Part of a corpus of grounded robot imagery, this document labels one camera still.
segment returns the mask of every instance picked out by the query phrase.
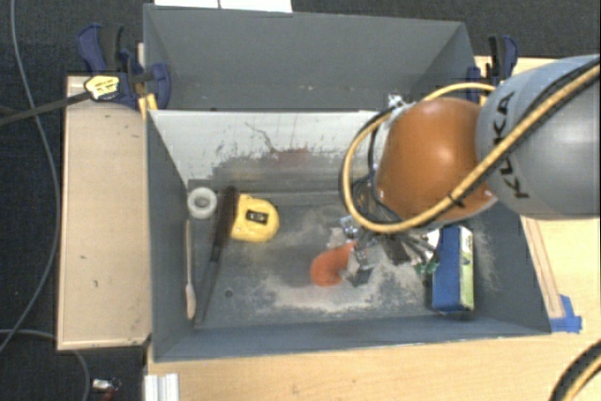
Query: yellow tape measure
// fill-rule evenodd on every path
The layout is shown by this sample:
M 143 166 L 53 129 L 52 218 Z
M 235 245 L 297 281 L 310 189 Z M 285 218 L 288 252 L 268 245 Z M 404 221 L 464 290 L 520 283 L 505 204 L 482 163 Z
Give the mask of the yellow tape measure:
M 247 242 L 266 242 L 280 228 L 280 217 L 275 207 L 265 199 L 241 194 L 232 226 L 232 239 Z

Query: black carpet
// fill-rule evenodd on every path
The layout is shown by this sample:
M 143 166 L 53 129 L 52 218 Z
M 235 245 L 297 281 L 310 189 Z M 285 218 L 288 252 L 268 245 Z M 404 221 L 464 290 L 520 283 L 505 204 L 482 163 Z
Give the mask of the black carpet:
M 64 95 L 68 71 L 81 69 L 74 37 L 92 22 L 122 23 L 124 43 L 142 38 L 141 6 L 151 0 L 17 0 L 18 38 L 37 103 Z M 513 36 L 527 56 L 562 57 L 599 51 L 600 0 L 293 0 L 297 11 L 460 20 L 474 52 L 488 54 L 487 36 Z M 0 105 L 26 100 L 10 44 L 8 0 L 0 0 Z M 43 117 L 60 166 L 61 118 Z M 52 183 L 33 121 L 0 130 L 0 329 L 12 327 L 41 275 L 54 226 Z M 56 271 L 24 326 L 54 331 Z M 139 348 L 86 352 L 93 378 L 119 377 L 118 399 L 141 396 Z M 3 400 L 79 399 L 77 362 L 51 343 L 16 338 L 0 357 Z M 90 399 L 100 399 L 97 394 Z

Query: blue clamp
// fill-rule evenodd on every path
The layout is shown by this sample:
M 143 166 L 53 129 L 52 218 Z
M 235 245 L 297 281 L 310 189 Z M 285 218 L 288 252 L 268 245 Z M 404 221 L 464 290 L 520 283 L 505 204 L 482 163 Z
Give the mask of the blue clamp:
M 102 26 L 92 23 L 77 35 L 77 50 L 84 60 L 87 71 L 92 75 L 110 73 L 119 79 L 119 94 L 110 98 L 131 109 L 138 108 L 142 94 L 135 85 L 143 84 L 147 94 L 154 94 L 159 109 L 167 107 L 171 97 L 171 77 L 167 65 L 157 63 L 149 72 L 137 61 L 134 54 L 120 48 L 121 25 Z
M 468 68 L 466 79 L 468 82 L 488 81 L 495 87 L 501 81 L 509 79 L 517 64 L 519 53 L 517 43 L 509 36 L 490 36 L 488 38 L 490 46 L 490 56 L 492 64 L 486 64 L 486 76 L 483 79 L 481 70 L 476 66 Z M 477 90 L 469 89 L 466 93 L 466 99 L 472 102 L 480 101 L 480 93 Z
M 490 36 L 488 38 L 492 64 L 486 64 L 486 78 L 494 86 L 509 79 L 519 58 L 517 43 L 509 36 Z
M 564 317 L 553 317 L 549 320 L 553 332 L 574 332 L 578 334 L 582 330 L 582 317 L 574 314 L 574 308 L 570 298 L 560 294 L 562 300 Z

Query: roll of tape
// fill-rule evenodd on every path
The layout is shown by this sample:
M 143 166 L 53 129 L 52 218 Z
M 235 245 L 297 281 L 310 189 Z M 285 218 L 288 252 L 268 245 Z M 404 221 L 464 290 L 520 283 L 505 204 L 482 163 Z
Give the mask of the roll of tape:
M 195 219 L 208 219 L 217 208 L 217 194 L 207 187 L 198 187 L 188 194 L 188 211 Z

